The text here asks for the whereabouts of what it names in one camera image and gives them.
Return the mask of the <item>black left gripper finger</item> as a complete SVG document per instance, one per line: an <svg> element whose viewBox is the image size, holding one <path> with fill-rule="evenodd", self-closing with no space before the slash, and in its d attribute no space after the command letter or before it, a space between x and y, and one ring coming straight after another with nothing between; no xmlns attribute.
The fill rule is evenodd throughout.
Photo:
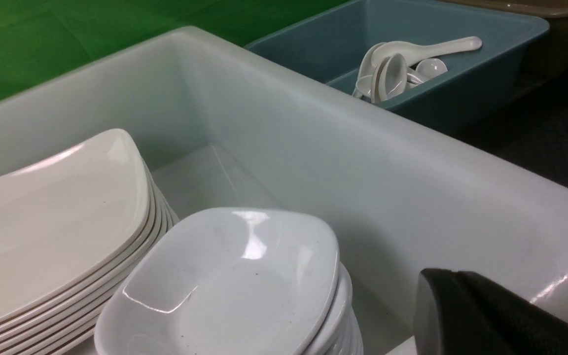
<svg viewBox="0 0 568 355"><path fill-rule="evenodd" d="M568 355L568 322L471 271L418 276L418 355Z"/></svg>

